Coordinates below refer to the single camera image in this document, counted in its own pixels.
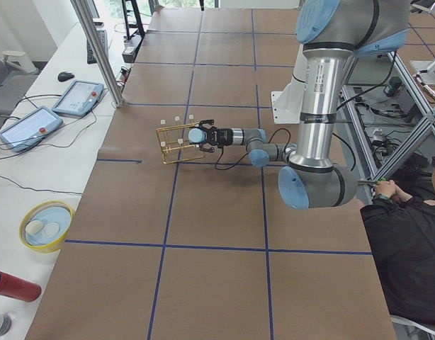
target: computer mouse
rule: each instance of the computer mouse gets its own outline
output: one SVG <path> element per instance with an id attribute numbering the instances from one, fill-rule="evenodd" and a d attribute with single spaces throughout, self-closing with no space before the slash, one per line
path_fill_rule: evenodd
<path id="1" fill-rule="evenodd" d="M 66 81 L 74 78 L 74 74 L 71 72 L 60 72 L 57 76 L 58 81 Z"/>

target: yellow basket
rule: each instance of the yellow basket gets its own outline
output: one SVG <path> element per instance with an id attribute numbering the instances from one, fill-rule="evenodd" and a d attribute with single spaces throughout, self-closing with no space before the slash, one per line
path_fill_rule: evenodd
<path id="1" fill-rule="evenodd" d="M 71 222 L 69 223 L 66 230 L 55 240 L 48 244 L 44 244 L 41 246 L 33 246 L 32 244 L 28 243 L 26 239 L 26 227 L 27 224 L 32 220 L 34 216 L 36 216 L 38 213 L 43 211 L 44 209 L 53 208 L 53 207 L 61 207 L 64 208 L 69 212 L 69 215 L 71 216 L 71 221 L 74 218 L 74 209 L 70 207 L 68 204 L 60 202 L 59 200 L 51 200 L 49 202 L 42 203 L 40 205 L 37 205 L 34 207 L 22 220 L 21 225 L 19 226 L 19 239 L 21 242 L 29 247 L 30 249 L 33 249 L 35 251 L 38 251 L 39 253 L 52 253 L 53 251 L 59 250 L 62 248 L 62 243 L 64 239 L 67 236 L 69 226 L 71 225 Z"/>

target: red can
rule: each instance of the red can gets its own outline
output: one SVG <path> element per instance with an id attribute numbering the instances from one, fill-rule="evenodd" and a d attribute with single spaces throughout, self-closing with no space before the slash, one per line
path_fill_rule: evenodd
<path id="1" fill-rule="evenodd" d="M 41 287 L 36 283 L 0 271 L 0 295 L 31 302 L 36 300 L 40 294 Z"/>

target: white desk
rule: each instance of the white desk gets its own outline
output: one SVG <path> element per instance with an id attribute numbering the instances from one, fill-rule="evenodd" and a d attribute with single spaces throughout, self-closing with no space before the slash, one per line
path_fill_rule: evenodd
<path id="1" fill-rule="evenodd" d="M 122 34 L 115 33 L 113 24 L 105 26 L 108 31 L 109 61 L 115 76 L 124 64 Z M 86 38 L 79 24 L 59 47 L 30 88 L 27 96 L 39 94 L 62 94 L 72 80 L 60 83 L 57 75 L 62 71 L 74 73 L 74 79 L 97 81 L 104 84 L 97 64 L 86 63 Z M 57 98 L 35 98 L 37 106 L 52 107 Z M 27 101 L 22 102 L 13 115 L 23 117 L 35 108 Z M 56 191 L 82 192 L 96 160 L 115 108 L 110 94 L 106 94 L 94 109 L 96 123 L 83 131 L 76 142 L 66 149 L 39 146 L 18 157 L 0 160 L 0 174 L 9 177 L 23 186 Z M 64 118 L 64 123 L 73 118 Z M 46 143 L 68 145 L 79 131 L 95 120 L 93 114 L 55 132 Z M 11 156 L 12 151 L 0 149 L 0 158 Z M 41 285 L 43 292 L 49 280 L 58 251 L 39 254 L 25 247 L 18 238 L 18 228 L 24 216 L 36 205 L 49 200 L 61 200 L 77 208 L 80 195 L 48 193 L 23 190 L 0 178 L 0 271 L 19 276 Z M 24 339 L 33 321 L 41 297 L 35 302 L 22 302 L 0 296 L 0 313 L 8 313 L 13 324 L 2 340 Z"/>

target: tablet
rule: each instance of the tablet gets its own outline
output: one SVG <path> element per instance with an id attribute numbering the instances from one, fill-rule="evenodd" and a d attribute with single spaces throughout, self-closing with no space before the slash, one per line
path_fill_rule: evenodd
<path id="1" fill-rule="evenodd" d="M 29 113 L 0 132 L 0 140 L 14 152 L 22 152 L 34 147 L 53 133 L 63 123 L 63 119 L 45 106 Z"/>
<path id="2" fill-rule="evenodd" d="M 73 81 L 52 107 L 52 111 L 59 115 L 82 118 L 96 105 L 103 90 L 104 85 L 100 83 Z"/>

